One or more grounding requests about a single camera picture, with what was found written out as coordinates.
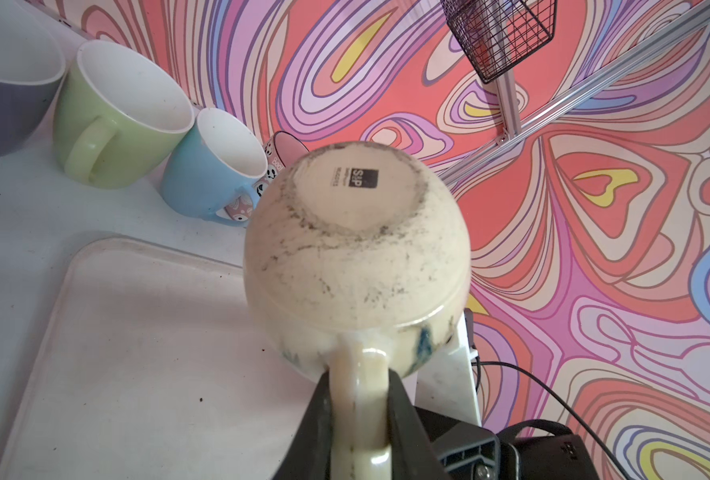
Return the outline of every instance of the light blue mug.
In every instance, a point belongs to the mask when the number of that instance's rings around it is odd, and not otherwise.
[[[266,173],[267,156],[251,130],[224,110],[204,108],[168,159],[161,196],[179,214],[246,226],[217,213],[242,194],[256,208],[253,185]]]

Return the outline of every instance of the green mug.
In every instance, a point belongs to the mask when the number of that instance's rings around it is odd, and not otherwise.
[[[92,40],[78,49],[56,103],[56,158],[82,184],[126,187],[157,167],[194,122],[187,95],[162,68]]]

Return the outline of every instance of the black wire basket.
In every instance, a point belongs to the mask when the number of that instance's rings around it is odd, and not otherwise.
[[[446,23],[483,83],[554,37],[558,0],[440,0]]]

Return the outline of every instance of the colorful patterned wall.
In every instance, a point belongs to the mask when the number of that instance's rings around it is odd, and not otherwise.
[[[197,104],[263,140],[376,140],[435,168],[500,131],[438,0],[39,0],[158,62]],[[554,40],[515,68],[523,115],[699,0],[568,0]]]
[[[481,357],[545,379],[633,478],[710,480],[710,26],[455,195]],[[582,432],[517,372],[483,385],[494,431],[540,416]]]
[[[44,0],[267,139],[375,140],[444,168],[498,133],[437,2]],[[515,68],[526,116],[697,1],[582,0]],[[710,26],[456,186],[478,347],[552,384],[634,478],[710,479]],[[486,426],[541,416],[488,368]],[[585,438],[604,480],[619,478]]]

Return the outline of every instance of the pink mug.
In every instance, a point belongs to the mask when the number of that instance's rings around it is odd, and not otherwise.
[[[261,197],[264,189],[272,183],[281,170],[297,163],[309,151],[292,134],[285,131],[275,132],[264,144],[264,153],[267,155],[267,174],[254,184],[257,194]],[[238,221],[248,220],[252,211],[254,211],[254,204],[247,195],[241,195],[225,207],[227,217]]]

